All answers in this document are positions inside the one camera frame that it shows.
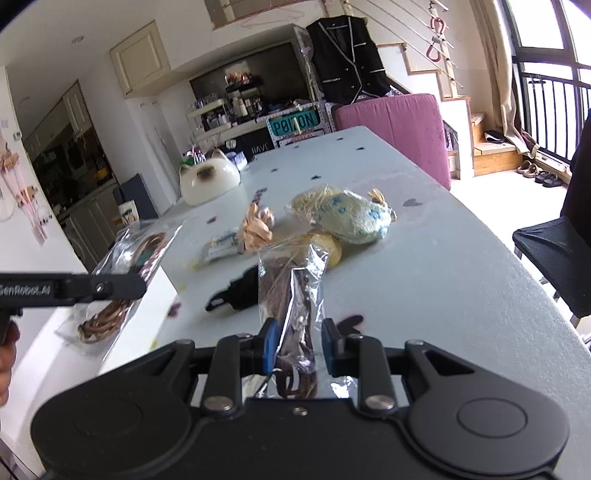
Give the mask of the person's left hand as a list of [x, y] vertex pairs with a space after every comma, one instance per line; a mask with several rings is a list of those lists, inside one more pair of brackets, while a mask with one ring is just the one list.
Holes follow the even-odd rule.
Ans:
[[12, 369], [16, 362], [16, 343], [19, 338], [19, 328], [14, 321], [11, 321], [5, 341], [0, 347], [0, 406], [4, 406], [8, 401]]

